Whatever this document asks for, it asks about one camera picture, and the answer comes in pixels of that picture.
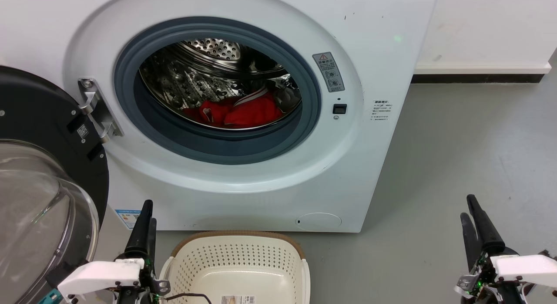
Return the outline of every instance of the washing machine door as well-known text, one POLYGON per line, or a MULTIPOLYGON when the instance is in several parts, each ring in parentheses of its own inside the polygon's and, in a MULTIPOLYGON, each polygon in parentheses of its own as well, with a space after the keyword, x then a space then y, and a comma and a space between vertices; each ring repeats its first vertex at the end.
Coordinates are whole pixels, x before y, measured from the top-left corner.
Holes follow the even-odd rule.
POLYGON ((36 304, 95 253, 108 195, 99 135, 54 84, 0 66, 0 294, 36 304))

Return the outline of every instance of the perforated basket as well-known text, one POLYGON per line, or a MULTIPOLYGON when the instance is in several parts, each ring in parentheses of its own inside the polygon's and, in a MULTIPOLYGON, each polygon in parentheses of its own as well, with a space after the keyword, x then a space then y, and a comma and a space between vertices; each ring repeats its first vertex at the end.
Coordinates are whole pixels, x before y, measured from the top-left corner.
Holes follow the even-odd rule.
MULTIPOLYGON (((171 292, 205 294, 213 304, 308 304, 310 272, 300 246, 286 235, 213 231, 178 244, 160 277, 171 292)), ((207 304, 181 297, 170 304, 207 304)))

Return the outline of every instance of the baseboard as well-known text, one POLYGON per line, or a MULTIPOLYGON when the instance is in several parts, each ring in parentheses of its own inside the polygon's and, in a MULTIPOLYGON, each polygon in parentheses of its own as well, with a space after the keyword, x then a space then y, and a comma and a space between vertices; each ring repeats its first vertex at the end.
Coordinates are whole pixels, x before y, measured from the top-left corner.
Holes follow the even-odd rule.
POLYGON ((550 70, 549 63, 529 67, 418 64, 412 83, 539 83, 550 70))

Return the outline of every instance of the metal hinge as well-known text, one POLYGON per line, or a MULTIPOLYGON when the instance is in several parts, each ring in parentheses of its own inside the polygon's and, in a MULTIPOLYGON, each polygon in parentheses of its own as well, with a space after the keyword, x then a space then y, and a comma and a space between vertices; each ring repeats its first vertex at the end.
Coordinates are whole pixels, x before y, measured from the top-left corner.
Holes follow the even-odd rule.
POLYGON ((80 106, 81 111, 89 116, 99 133, 101 142, 106 143, 113 135, 123 136, 116 119, 114 119, 109 106, 106 105, 103 93, 93 78, 80 78, 78 81, 81 96, 85 104, 80 106))

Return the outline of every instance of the wall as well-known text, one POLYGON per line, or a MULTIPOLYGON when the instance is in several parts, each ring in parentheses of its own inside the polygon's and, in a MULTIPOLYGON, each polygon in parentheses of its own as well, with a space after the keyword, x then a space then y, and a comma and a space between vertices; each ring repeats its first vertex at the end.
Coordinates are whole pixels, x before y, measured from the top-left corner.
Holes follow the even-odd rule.
POLYGON ((416 74, 542 74, 557 0, 438 0, 416 74))

